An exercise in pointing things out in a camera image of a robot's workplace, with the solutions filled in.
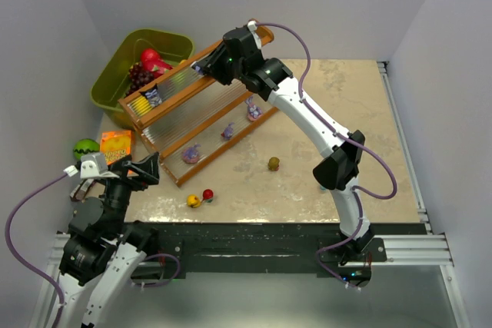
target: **beige tabletop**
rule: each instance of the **beige tabletop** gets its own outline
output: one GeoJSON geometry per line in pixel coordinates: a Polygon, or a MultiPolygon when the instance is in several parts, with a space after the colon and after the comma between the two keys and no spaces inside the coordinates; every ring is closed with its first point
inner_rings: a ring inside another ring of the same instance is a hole
{"type": "MultiPolygon", "coordinates": [[[[298,78],[306,65],[304,60],[284,63],[298,78]]],[[[304,89],[340,124],[362,131],[366,146],[393,170],[398,182],[394,199],[362,195],[371,222],[418,222],[410,178],[376,62],[314,60],[304,89]]],[[[104,116],[101,131],[115,129],[104,116]]],[[[138,140],[135,159],[147,154],[138,140]]],[[[321,156],[303,132],[277,112],[181,188],[161,171],[159,185],[132,194],[126,221],[338,222],[330,193],[319,188],[311,173],[320,161],[321,156]],[[267,169],[273,156],[281,161],[277,172],[267,169]],[[201,196],[206,188],[214,191],[212,203],[196,209],[186,205],[189,194],[201,196]]],[[[362,156],[359,178],[361,185],[372,191],[391,191],[384,169],[368,154],[362,156]]],[[[91,195],[100,190],[92,190],[91,195]]]]}

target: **yellow package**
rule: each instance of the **yellow package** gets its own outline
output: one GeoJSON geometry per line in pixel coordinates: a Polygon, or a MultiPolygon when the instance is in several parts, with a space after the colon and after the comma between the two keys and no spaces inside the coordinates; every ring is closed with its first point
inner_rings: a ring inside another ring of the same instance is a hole
{"type": "Polygon", "coordinates": [[[101,148],[109,165],[118,159],[133,154],[135,133],[133,131],[109,131],[101,136],[101,148]]]}

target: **purple toy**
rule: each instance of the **purple toy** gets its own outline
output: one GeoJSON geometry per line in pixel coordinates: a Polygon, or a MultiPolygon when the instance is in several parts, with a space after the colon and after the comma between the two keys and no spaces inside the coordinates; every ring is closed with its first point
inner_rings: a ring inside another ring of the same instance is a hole
{"type": "Polygon", "coordinates": [[[250,96],[244,101],[248,105],[248,119],[251,122],[256,121],[263,114],[261,109],[253,102],[253,97],[250,96]]]}
{"type": "Polygon", "coordinates": [[[200,145],[195,144],[184,149],[181,153],[181,159],[183,159],[185,163],[195,164],[197,161],[200,160],[200,152],[198,152],[197,147],[200,147],[200,145]]]}
{"type": "Polygon", "coordinates": [[[234,122],[231,122],[224,130],[224,132],[221,133],[221,136],[229,141],[231,140],[231,137],[232,137],[232,134],[234,133],[234,128],[232,128],[232,125],[234,124],[234,122]]]}

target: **green basket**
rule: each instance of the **green basket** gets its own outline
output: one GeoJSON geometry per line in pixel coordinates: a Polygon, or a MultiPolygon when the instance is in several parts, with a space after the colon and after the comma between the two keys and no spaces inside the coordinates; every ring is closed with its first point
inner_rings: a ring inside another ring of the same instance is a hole
{"type": "Polygon", "coordinates": [[[170,65],[177,65],[194,53],[194,43],[190,38],[172,32],[143,28],[126,37],[91,89],[92,102],[121,128],[133,129],[118,100],[130,88],[128,69],[140,60],[140,54],[146,48],[158,51],[170,65]]]}

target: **purple cable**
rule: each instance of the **purple cable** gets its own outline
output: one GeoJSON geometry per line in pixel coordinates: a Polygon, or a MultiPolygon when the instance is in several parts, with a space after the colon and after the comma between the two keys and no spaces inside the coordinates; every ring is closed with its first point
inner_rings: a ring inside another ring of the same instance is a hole
{"type": "Polygon", "coordinates": [[[156,257],[170,257],[172,260],[176,262],[176,271],[172,275],[172,277],[169,278],[168,280],[163,280],[162,282],[157,282],[157,283],[146,283],[143,285],[143,287],[145,288],[167,286],[174,278],[178,276],[179,272],[181,272],[181,263],[179,262],[179,259],[174,255],[170,255],[169,253],[157,253],[155,255],[151,255],[150,257],[146,257],[144,261],[152,260],[155,259],[156,257]]]}
{"type": "MultiPolygon", "coordinates": [[[[299,98],[302,100],[303,96],[304,96],[304,93],[303,93],[303,90],[302,90],[302,86],[303,86],[303,83],[304,83],[304,79],[306,78],[306,75],[308,74],[309,72],[309,68],[311,67],[311,54],[309,53],[309,50],[308,50],[308,46],[306,45],[306,43],[304,42],[304,40],[301,38],[301,36],[299,36],[299,34],[292,30],[291,28],[287,27],[287,26],[284,26],[284,25],[279,25],[278,23],[266,23],[266,22],[262,22],[262,23],[257,23],[256,24],[257,26],[270,26],[270,27],[277,27],[277,28],[282,28],[283,30],[287,31],[287,32],[290,32],[302,45],[302,47],[304,48],[304,51],[306,52],[306,59],[307,59],[307,65],[306,65],[306,69],[304,70],[301,78],[299,78],[299,85],[298,85],[298,91],[299,91],[299,98]]],[[[380,195],[380,194],[376,194],[370,190],[368,190],[367,188],[364,188],[364,187],[361,187],[361,186],[353,186],[351,188],[351,190],[353,191],[354,193],[354,196],[355,196],[355,200],[357,201],[357,208],[359,210],[359,222],[357,224],[357,227],[355,229],[355,231],[352,233],[352,235],[350,235],[348,238],[346,238],[345,240],[342,240],[336,244],[333,244],[333,245],[330,245],[330,246],[326,246],[326,247],[322,247],[320,250],[318,250],[316,252],[316,260],[317,262],[321,265],[321,267],[323,269],[325,269],[329,274],[331,274],[333,277],[337,278],[339,281],[341,281],[342,283],[346,283],[347,286],[351,286],[351,287],[356,287],[358,288],[357,286],[355,286],[354,284],[350,283],[350,282],[347,282],[346,280],[344,280],[340,274],[334,272],[332,269],[330,269],[329,267],[327,267],[326,265],[324,265],[324,263],[321,261],[320,259],[320,254],[325,252],[325,251],[329,251],[329,250],[333,250],[337,247],[340,247],[340,246],[343,246],[345,244],[347,244],[348,242],[352,241],[356,236],[357,234],[359,233],[359,231],[361,230],[362,228],[362,217],[364,215],[364,211],[363,211],[363,208],[362,208],[362,203],[361,203],[361,199],[359,198],[359,195],[357,194],[357,192],[355,192],[356,190],[360,190],[372,197],[375,197],[377,199],[381,199],[381,200],[388,200],[388,199],[391,199],[392,197],[394,197],[394,195],[396,195],[397,193],[397,189],[398,189],[398,185],[397,185],[397,180],[393,174],[393,172],[391,171],[391,169],[388,167],[388,165],[383,161],[383,159],[381,159],[379,157],[379,155],[377,155],[376,153],[374,153],[371,149],[365,147],[364,145],[362,144],[359,144],[358,142],[354,141],[354,140],[351,140],[350,138],[348,137],[345,137],[344,135],[340,134],[337,132],[337,130],[335,129],[335,127],[333,127],[330,122],[328,122],[326,119],[324,119],[321,114],[319,114],[316,109],[314,109],[308,102],[307,99],[304,99],[303,100],[304,102],[304,105],[306,106],[307,109],[309,109],[309,111],[314,114],[314,116],[319,119],[321,121],[321,123],[323,123],[326,127],[328,127],[328,129],[337,135],[337,137],[339,137],[340,139],[348,142],[349,144],[352,144],[356,147],[359,147],[360,149],[362,149],[363,151],[367,152],[370,156],[372,156],[374,159],[376,159],[379,164],[381,164],[381,166],[386,170],[386,172],[388,173],[388,175],[390,176],[390,179],[391,179],[391,183],[393,185],[393,190],[391,191],[391,193],[389,195],[380,195]]]]}
{"type": "Polygon", "coordinates": [[[62,311],[63,311],[63,304],[65,303],[65,297],[63,295],[63,290],[62,288],[56,283],[56,281],[51,278],[48,274],[43,272],[42,270],[39,270],[36,268],[34,265],[29,263],[26,259],[24,259],[20,253],[15,249],[14,244],[12,243],[12,238],[10,235],[10,229],[12,226],[12,220],[14,219],[15,214],[18,212],[18,210],[24,205],[28,200],[33,198],[35,195],[39,194],[41,191],[44,189],[50,187],[53,184],[56,184],[58,181],[62,180],[63,178],[67,177],[67,174],[64,173],[62,176],[55,178],[53,181],[47,183],[43,187],[40,187],[39,189],[31,192],[29,195],[24,197],[12,210],[12,212],[8,215],[7,222],[5,223],[5,242],[7,243],[7,247],[14,256],[15,259],[18,260],[20,264],[22,264],[24,267],[28,268],[30,271],[38,274],[41,278],[47,280],[54,288],[56,293],[58,294],[58,299],[60,302],[60,307],[58,308],[58,312],[56,313],[56,318],[55,321],[53,322],[52,328],[56,328],[58,325],[58,322],[60,321],[60,318],[62,317],[62,311]]]}

